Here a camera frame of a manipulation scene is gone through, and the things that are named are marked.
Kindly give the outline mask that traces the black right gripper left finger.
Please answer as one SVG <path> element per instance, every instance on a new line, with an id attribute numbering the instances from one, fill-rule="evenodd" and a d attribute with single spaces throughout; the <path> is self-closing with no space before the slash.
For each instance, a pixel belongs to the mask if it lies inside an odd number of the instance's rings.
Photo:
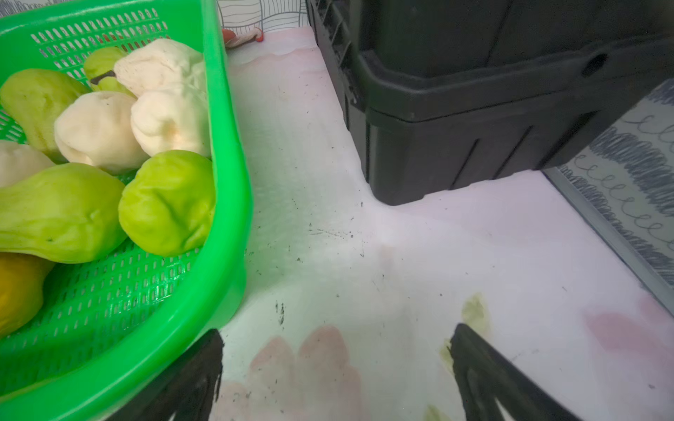
<path id="1" fill-rule="evenodd" d="M 224 341 L 211 329 L 110 420 L 207 420 L 219 392 Z"/>

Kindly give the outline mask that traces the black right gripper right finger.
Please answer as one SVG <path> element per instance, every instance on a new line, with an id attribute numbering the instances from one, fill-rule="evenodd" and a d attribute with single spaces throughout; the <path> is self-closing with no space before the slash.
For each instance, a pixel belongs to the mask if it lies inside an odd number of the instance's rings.
<path id="1" fill-rule="evenodd" d="M 468 421 L 579 420 L 467 324 L 456 326 L 449 352 Z"/>

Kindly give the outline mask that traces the yellow pear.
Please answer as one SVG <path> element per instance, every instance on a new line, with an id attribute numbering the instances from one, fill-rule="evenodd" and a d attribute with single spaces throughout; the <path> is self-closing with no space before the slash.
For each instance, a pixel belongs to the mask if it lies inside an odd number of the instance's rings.
<path id="1" fill-rule="evenodd" d="M 1 337 L 27 324 L 44 303 L 44 282 L 52 261 L 29 254 L 1 254 Z"/>

